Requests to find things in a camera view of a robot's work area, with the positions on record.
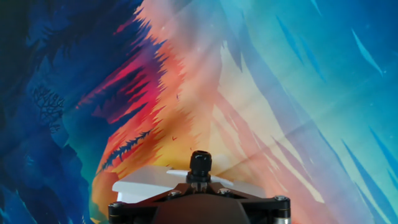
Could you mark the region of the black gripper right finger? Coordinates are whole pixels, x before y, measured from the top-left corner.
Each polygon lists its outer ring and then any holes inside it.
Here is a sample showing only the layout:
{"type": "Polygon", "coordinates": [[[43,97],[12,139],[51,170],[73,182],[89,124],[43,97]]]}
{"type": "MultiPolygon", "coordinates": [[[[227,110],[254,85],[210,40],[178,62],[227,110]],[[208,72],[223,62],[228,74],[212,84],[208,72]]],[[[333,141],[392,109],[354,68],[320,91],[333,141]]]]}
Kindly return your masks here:
{"type": "Polygon", "coordinates": [[[221,182],[200,184],[201,223],[291,224],[290,199],[283,195],[266,198],[251,185],[223,185],[221,182]]]}

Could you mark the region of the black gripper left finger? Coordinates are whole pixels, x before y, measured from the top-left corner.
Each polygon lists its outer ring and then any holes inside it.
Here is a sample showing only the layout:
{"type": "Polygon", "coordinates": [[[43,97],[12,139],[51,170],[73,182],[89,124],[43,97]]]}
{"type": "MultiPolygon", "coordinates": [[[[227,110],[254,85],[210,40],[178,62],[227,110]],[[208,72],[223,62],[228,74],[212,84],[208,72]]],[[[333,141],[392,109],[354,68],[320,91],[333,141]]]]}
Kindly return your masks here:
{"type": "Polygon", "coordinates": [[[199,193],[197,184],[178,184],[174,189],[145,198],[138,202],[126,202],[118,199],[108,205],[108,220],[111,224],[134,223],[136,217],[153,217],[157,209],[165,202],[199,193]]]}

